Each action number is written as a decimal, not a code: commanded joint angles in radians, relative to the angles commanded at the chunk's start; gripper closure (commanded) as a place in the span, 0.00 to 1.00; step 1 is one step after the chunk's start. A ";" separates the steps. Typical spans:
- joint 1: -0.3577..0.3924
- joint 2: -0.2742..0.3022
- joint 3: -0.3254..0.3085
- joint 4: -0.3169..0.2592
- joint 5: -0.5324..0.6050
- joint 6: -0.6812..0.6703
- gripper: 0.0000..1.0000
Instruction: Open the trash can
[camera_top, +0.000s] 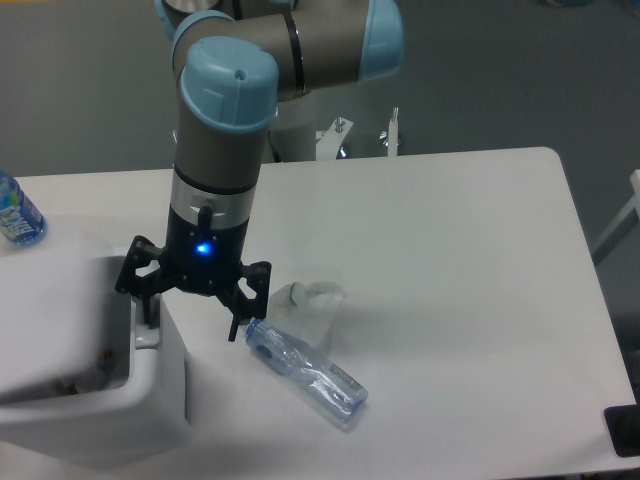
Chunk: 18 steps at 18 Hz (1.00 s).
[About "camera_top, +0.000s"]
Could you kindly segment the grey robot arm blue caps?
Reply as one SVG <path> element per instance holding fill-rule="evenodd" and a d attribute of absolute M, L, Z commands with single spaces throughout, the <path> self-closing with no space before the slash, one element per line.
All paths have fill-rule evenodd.
<path fill-rule="evenodd" d="M 179 110 L 166 241 L 137 236 L 116 290 L 145 330 L 170 290 L 215 297 L 238 328 L 267 312 L 271 266 L 242 262 L 269 128 L 279 100 L 394 74 L 404 28 L 393 1 L 296 1 L 247 18 L 215 8 L 185 16 L 173 36 Z"/>

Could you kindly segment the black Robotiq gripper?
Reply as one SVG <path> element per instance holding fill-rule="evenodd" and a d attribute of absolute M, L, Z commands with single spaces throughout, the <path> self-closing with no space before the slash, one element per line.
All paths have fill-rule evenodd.
<path fill-rule="evenodd" d="M 195 222 L 169 208 L 166 243 L 157 247 L 142 235 L 133 238 L 115 290 L 142 301 L 143 320 L 158 327 L 152 300 L 174 287 L 213 295 L 232 314 L 228 341 L 234 342 L 240 326 L 266 316 L 272 264 L 241 263 L 248 221 L 220 228 L 211 204 L 204 204 Z"/>

